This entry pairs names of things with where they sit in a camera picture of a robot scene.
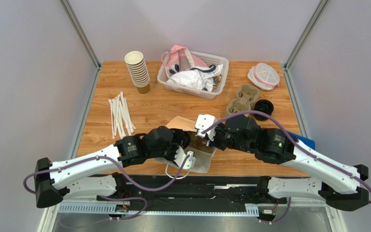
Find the paper bag with handles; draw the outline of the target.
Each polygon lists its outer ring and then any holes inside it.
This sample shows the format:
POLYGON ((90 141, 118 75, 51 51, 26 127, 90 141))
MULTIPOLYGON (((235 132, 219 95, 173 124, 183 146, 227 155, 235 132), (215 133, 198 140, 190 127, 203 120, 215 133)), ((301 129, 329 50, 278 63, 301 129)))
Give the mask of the paper bag with handles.
MULTIPOLYGON (((187 147, 184 147, 183 149, 193 150, 195 152, 194 157, 196 158, 196 160, 195 160, 195 165, 193 168, 191 168, 190 170, 183 169, 183 171, 186 172, 187 174, 190 172, 198 173, 198 174, 205 174, 209 170, 211 159, 213 158, 217 149, 214 148, 214 151, 212 153, 206 153, 206 152, 197 150, 195 148, 194 143, 198 137, 196 135, 195 124, 196 124, 196 121, 192 121, 192 120, 180 117, 180 116, 176 116, 173 120, 171 120, 166 125, 166 127, 168 127, 169 129, 180 129, 190 136, 190 144, 187 147)), ((174 163, 174 161, 169 161, 166 158, 156 158, 155 160, 160 163, 164 163, 166 165, 165 174, 170 178, 173 178, 174 175, 168 173, 168 168, 172 167, 172 168, 179 169, 179 166, 177 166, 174 163)))

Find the single pulp cup carrier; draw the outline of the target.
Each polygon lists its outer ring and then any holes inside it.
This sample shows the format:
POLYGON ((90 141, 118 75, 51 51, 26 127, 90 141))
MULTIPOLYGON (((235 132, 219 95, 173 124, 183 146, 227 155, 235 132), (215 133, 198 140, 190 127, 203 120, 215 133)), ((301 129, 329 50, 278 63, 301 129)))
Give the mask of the single pulp cup carrier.
POLYGON ((210 147, 207 145, 207 140, 203 139, 203 138, 200 138, 200 137, 197 137, 194 145, 195 145, 195 148, 197 150, 200 150, 202 152, 206 152, 206 153, 212 153, 214 151, 214 147, 210 147))

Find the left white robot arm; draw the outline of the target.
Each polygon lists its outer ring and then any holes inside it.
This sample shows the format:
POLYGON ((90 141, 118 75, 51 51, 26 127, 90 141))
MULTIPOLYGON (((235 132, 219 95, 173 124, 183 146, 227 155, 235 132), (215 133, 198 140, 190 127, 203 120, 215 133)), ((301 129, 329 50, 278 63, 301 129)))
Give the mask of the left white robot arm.
POLYGON ((190 135, 180 129, 160 126, 149 133, 126 136, 114 144, 94 153, 64 160, 39 159, 36 163, 34 194, 37 208, 59 204, 67 194, 77 189, 77 182, 100 172, 140 165, 148 159, 163 158, 189 170, 194 166, 193 151, 185 149, 191 142, 190 135))

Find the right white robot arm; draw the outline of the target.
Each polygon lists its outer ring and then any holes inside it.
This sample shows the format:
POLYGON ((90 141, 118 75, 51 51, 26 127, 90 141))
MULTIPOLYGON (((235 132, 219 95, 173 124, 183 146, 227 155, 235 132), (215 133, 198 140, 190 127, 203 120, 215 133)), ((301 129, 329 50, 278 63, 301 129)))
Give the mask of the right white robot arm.
POLYGON ((229 115, 224 123, 203 115, 195 127, 200 137, 208 139, 209 146, 254 154, 265 163, 292 167, 308 175, 307 178, 260 177, 256 196, 261 202, 309 198, 343 211, 355 211, 371 203, 370 191, 363 186, 368 178, 366 166, 334 161, 285 130, 262 128, 253 118, 239 114, 229 115))

